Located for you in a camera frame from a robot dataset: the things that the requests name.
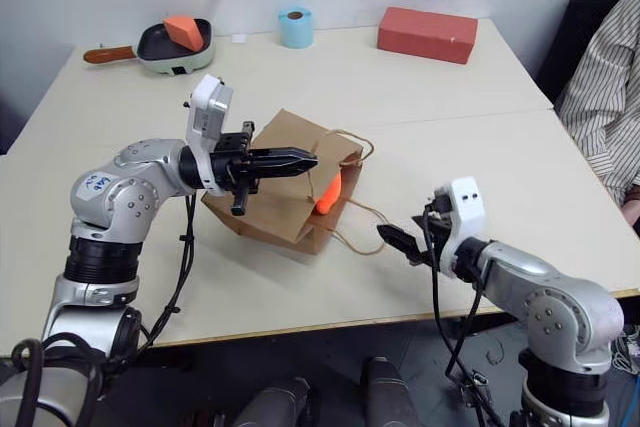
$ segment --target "label sticker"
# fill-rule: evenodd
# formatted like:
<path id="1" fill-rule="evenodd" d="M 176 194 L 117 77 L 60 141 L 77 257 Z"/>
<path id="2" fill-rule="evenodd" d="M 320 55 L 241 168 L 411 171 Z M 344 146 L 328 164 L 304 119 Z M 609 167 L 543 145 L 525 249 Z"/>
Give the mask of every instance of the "label sticker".
<path id="1" fill-rule="evenodd" d="M 76 197 L 82 200 L 91 200 L 104 192 L 107 187 L 118 180 L 115 175 L 106 172 L 92 172 L 78 186 Z"/>

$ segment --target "red box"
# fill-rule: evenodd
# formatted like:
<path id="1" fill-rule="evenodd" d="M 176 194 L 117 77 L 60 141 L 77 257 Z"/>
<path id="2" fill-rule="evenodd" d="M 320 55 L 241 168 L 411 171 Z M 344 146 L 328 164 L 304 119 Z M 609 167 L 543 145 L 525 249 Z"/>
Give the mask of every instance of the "red box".
<path id="1" fill-rule="evenodd" d="M 478 20 L 389 7 L 378 27 L 378 48 L 466 64 Z"/>

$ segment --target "striped shirt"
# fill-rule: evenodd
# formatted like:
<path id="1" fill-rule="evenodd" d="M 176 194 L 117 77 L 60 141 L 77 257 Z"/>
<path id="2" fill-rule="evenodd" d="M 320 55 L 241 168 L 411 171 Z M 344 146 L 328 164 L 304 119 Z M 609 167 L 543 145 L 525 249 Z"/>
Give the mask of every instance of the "striped shirt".
<path id="1" fill-rule="evenodd" d="M 558 102 L 569 134 L 622 205 L 640 185 L 640 0 L 611 10 Z"/>

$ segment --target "pan handle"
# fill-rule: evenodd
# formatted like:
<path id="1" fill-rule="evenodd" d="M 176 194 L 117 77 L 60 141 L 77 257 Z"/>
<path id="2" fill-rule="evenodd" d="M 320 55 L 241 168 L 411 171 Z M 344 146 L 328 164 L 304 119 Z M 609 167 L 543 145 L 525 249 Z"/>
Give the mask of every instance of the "pan handle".
<path id="1" fill-rule="evenodd" d="M 84 53 L 82 58 L 90 64 L 106 64 L 114 60 L 135 59 L 136 54 L 132 45 L 113 47 L 111 49 L 94 49 Z"/>

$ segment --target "paper bag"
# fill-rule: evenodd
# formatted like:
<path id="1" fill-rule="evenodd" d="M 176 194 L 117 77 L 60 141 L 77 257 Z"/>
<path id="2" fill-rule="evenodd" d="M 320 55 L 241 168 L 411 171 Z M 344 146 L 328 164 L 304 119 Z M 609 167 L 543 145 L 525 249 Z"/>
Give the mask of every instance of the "paper bag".
<path id="1" fill-rule="evenodd" d="M 232 196 L 205 194 L 202 202 L 227 227 L 240 235 L 288 247 L 298 252 L 317 254 L 331 236 L 347 199 L 353 194 L 361 165 L 344 165 L 362 156 L 362 146 L 341 136 L 325 135 L 328 129 L 281 110 L 254 139 L 252 148 L 298 147 L 310 151 L 316 141 L 318 165 L 309 171 L 316 199 L 321 197 L 339 171 L 342 174 L 340 198 L 327 215 L 315 213 L 309 200 L 308 174 L 279 179 L 263 179 L 259 192 L 250 195 L 247 213 L 231 215 Z"/>

